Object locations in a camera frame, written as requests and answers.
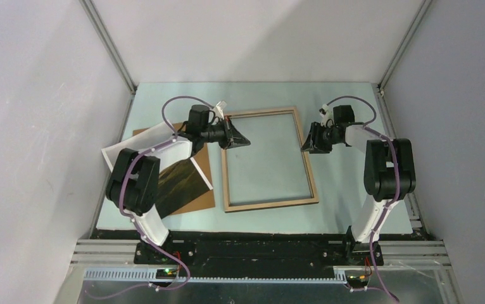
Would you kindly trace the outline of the landscape photo print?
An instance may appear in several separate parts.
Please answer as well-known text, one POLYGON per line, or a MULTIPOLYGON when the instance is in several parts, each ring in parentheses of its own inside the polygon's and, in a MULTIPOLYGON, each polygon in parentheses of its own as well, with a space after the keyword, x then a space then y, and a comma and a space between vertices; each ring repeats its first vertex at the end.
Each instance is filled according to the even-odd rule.
POLYGON ((199 152, 197 158, 173 164, 168 156, 161 155, 146 155, 134 161, 138 155, 138 151, 124 148, 117 156, 106 188, 107 199, 117 208, 136 215, 156 210, 163 219, 215 206, 205 151, 199 152))

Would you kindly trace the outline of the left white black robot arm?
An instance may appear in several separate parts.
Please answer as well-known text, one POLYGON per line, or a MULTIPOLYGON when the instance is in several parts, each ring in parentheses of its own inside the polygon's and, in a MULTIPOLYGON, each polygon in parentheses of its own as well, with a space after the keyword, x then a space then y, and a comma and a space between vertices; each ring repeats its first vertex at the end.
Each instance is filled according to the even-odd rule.
POLYGON ((213 188, 194 156, 208 143, 222 149, 251 144, 218 110, 194 104, 186 121, 164 120, 102 150, 110 168, 106 199, 130 219, 143 241, 152 244, 149 254, 158 263, 174 256, 163 218, 213 188))

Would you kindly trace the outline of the wooden picture frame with glass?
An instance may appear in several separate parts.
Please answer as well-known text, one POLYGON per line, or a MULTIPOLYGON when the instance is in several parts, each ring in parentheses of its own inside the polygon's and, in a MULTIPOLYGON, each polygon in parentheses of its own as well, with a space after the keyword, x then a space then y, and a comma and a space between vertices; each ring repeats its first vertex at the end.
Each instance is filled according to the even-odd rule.
POLYGON ((296 107, 238 111, 227 118, 250 145, 221 152, 226 213, 319 202, 309 154, 301 150, 296 107))

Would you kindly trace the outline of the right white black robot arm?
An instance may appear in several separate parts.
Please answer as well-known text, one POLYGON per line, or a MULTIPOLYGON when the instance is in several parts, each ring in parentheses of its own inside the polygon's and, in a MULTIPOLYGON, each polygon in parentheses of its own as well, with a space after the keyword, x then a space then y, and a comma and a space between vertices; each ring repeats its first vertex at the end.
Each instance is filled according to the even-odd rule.
POLYGON ((412 144, 409 139, 391 139, 357 122, 351 106, 319 110, 320 122, 310 126, 302 152, 328 154, 333 146, 344 144, 365 155, 363 185, 366 202, 348 227, 342 248, 346 262, 358 265, 375 250, 383 223, 390 211, 416 186, 412 144))

